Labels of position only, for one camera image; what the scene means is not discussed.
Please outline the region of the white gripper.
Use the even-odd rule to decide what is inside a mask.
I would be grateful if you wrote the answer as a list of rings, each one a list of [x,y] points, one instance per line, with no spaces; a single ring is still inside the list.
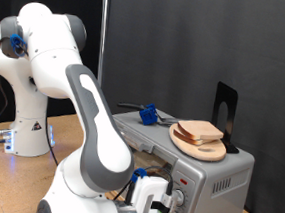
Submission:
[[[138,177],[130,203],[137,213],[170,213],[172,184],[163,177]]]

